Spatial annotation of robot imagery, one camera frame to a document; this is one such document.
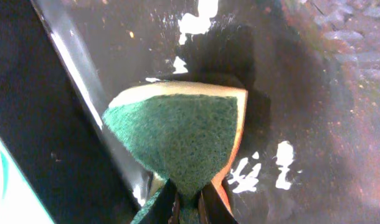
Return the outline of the teal plastic tray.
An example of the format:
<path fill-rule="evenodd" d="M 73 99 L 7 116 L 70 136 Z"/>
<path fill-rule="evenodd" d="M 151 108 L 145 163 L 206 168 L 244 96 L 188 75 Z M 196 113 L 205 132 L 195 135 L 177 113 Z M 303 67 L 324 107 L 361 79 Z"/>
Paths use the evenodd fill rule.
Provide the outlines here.
<path fill-rule="evenodd" d="M 0 224 L 53 224 L 0 137 Z"/>

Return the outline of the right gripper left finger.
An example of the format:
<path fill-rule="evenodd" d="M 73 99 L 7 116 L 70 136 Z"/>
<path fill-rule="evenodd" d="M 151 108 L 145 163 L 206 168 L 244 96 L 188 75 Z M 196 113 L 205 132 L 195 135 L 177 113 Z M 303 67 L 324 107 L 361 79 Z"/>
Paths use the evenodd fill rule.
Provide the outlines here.
<path fill-rule="evenodd" d="M 131 224 L 179 224 L 179 195 L 168 180 L 135 215 Z"/>

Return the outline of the black rectangular tray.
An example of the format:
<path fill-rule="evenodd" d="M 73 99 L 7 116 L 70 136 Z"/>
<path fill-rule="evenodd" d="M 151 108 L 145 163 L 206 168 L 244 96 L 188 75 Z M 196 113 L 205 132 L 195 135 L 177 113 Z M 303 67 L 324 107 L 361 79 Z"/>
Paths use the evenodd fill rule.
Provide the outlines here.
<path fill-rule="evenodd" d="M 53 222 L 131 222 L 152 175 L 95 118 L 185 75 L 249 92 L 239 223 L 380 223 L 380 1 L 0 1 L 0 140 Z"/>

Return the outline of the green yellow sponge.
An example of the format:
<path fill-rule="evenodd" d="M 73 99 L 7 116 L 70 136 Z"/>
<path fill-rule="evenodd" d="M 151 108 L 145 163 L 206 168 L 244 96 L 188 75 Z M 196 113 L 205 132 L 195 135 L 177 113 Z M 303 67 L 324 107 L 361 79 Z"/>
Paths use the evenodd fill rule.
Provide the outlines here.
<path fill-rule="evenodd" d="M 240 146 L 247 90 L 199 82 L 155 82 L 122 91 L 103 114 L 107 128 L 146 170 L 179 195 L 179 223 L 200 223 L 200 191 L 222 181 Z"/>

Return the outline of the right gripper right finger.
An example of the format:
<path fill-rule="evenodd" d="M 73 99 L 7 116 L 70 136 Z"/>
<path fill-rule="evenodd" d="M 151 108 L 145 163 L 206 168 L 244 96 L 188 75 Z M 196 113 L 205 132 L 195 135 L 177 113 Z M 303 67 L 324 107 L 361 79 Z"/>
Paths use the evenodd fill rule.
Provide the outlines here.
<path fill-rule="evenodd" d="M 238 224 L 212 184 L 207 184 L 200 191 L 198 212 L 201 224 Z"/>

